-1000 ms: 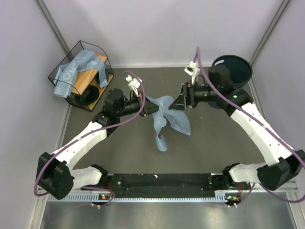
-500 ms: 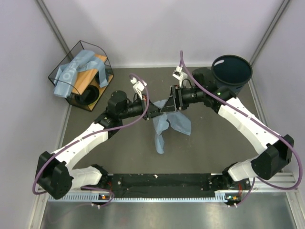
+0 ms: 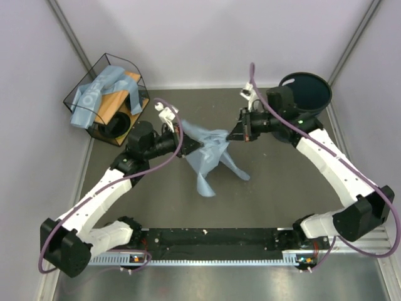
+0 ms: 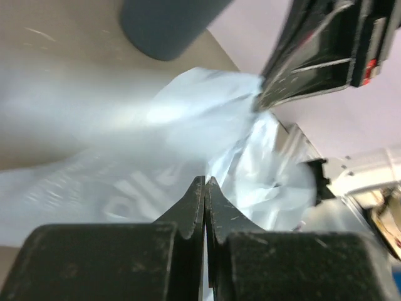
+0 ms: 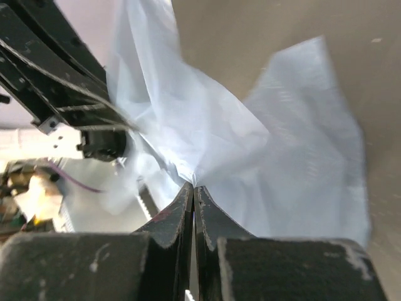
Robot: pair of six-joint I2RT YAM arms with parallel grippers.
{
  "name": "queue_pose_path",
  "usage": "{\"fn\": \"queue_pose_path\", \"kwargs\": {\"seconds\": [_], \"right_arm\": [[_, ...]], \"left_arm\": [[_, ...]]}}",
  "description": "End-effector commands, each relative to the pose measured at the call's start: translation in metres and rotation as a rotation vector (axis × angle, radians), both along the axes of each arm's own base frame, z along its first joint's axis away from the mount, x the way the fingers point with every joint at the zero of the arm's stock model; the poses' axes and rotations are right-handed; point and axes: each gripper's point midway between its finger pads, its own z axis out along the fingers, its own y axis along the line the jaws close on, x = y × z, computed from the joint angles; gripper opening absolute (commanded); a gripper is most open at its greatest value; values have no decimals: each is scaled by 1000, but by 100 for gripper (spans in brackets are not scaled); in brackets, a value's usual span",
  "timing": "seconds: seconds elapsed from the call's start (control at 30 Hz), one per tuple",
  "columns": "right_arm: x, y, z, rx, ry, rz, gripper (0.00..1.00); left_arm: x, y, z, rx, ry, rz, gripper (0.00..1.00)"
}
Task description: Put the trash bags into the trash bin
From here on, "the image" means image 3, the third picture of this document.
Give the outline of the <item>dark blue trash bin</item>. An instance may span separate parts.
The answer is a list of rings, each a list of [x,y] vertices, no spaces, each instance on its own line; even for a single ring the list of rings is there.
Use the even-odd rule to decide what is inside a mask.
[[[309,134],[323,127],[318,116],[330,104],[332,91],[318,75],[301,71],[286,75],[266,98],[282,119]]]

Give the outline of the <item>light blue printed trash bag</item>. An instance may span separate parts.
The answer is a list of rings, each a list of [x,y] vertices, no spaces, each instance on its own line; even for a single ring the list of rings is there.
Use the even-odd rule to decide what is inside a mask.
[[[108,124],[117,110],[128,98],[131,115],[142,111],[137,82],[140,76],[120,66],[108,65],[90,83],[78,86],[71,101],[70,124],[89,129],[94,122]]]

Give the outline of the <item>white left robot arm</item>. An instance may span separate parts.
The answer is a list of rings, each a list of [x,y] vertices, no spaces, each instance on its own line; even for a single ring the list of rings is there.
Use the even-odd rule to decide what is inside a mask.
[[[40,226],[39,259],[73,278],[97,255],[120,245],[136,248],[141,244],[141,226],[134,219],[118,218],[100,229],[94,226],[110,207],[153,171],[149,161],[171,153],[185,157],[202,143],[183,131],[183,126],[163,124],[158,134],[150,122],[138,122],[130,131],[125,150],[106,170],[99,182],[73,208],[56,220]]]

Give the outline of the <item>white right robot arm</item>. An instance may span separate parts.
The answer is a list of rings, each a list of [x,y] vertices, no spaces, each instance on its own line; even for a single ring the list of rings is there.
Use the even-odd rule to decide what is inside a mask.
[[[292,239],[300,248],[315,238],[340,236],[354,242],[383,225],[390,214],[394,193],[378,187],[342,154],[314,115],[300,112],[293,93],[285,86],[268,90],[267,99],[250,82],[241,89],[247,101],[228,139],[251,142],[262,133],[277,132],[303,154],[327,180],[341,202],[341,209],[310,214],[295,222]]]

